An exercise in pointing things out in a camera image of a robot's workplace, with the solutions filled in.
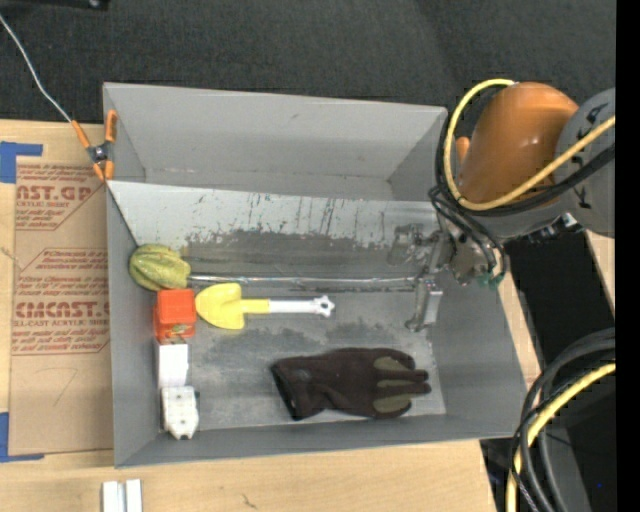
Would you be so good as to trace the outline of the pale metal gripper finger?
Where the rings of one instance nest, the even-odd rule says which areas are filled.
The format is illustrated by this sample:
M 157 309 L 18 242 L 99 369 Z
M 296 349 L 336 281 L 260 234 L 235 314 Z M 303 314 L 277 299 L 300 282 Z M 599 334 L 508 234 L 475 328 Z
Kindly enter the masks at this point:
M 412 317 L 405 322 L 410 331 L 422 331 L 435 324 L 444 292 L 430 278 L 420 278 L 415 285 L 415 304 Z
M 433 235 L 427 235 L 422 224 L 407 224 L 394 230 L 387 263 L 400 266 L 409 263 L 424 264 L 435 245 Z

